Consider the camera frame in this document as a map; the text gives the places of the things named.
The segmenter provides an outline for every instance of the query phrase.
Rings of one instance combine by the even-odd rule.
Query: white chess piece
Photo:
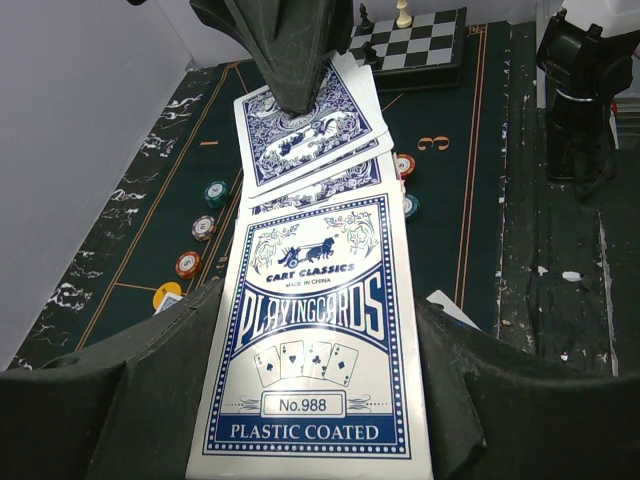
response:
[[[407,28],[413,22],[411,15],[407,13],[407,0],[398,0],[396,8],[400,11],[396,25],[398,28]]]

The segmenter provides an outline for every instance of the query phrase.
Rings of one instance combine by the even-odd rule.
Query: black chess piece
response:
[[[364,42],[362,44],[362,53],[364,53],[364,64],[371,65],[371,68],[375,70],[376,68],[380,68],[382,66],[382,59],[378,56],[376,51],[373,49],[373,44],[371,42]]]
[[[367,17],[367,7],[363,4],[360,4],[360,18],[362,19],[362,22],[360,22],[360,31],[362,33],[373,32],[374,23]]]

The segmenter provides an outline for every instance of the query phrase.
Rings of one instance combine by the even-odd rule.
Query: casino chip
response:
[[[420,210],[420,202],[418,201],[418,199],[409,194],[404,196],[402,206],[404,207],[404,218],[407,221],[415,218],[415,216],[418,215],[418,211]]]
[[[204,198],[210,208],[220,208],[229,198],[229,186],[222,180],[217,180],[204,191]]]
[[[416,161],[413,159],[411,155],[407,155],[405,153],[401,153],[396,158],[396,166],[400,171],[400,177],[406,178],[415,170]]]
[[[196,252],[186,252],[180,255],[176,262],[176,273],[185,280],[191,280],[202,268],[202,260]]]
[[[182,295],[182,287],[176,282],[167,282],[162,285],[156,293],[153,295],[153,309],[157,310],[167,293],[175,293],[176,295]]]
[[[199,242],[206,242],[216,233],[216,219],[210,215],[203,215],[193,223],[191,234]]]

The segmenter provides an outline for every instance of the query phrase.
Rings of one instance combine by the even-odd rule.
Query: gray wall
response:
[[[1,3],[0,368],[190,58],[155,0]]]
[[[244,48],[235,40],[202,25],[187,0],[158,0],[158,3],[197,66],[208,67],[249,58]],[[360,22],[360,3],[365,4],[372,21],[388,20],[398,16],[395,0],[354,0],[356,23]],[[411,15],[467,6],[467,24],[473,25],[503,20],[511,23],[531,21],[535,18],[536,0],[408,0],[408,3]]]
[[[198,20],[188,0],[157,2],[191,53],[195,66],[212,67],[224,62],[251,58],[238,42]]]
[[[619,97],[640,99],[640,60],[633,59],[633,83],[631,88],[622,92]]]

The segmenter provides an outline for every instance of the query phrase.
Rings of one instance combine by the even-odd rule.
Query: orange number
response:
[[[424,137],[418,140],[418,150],[425,151],[428,147],[438,147],[438,150],[443,152],[449,148],[449,143],[448,137]]]

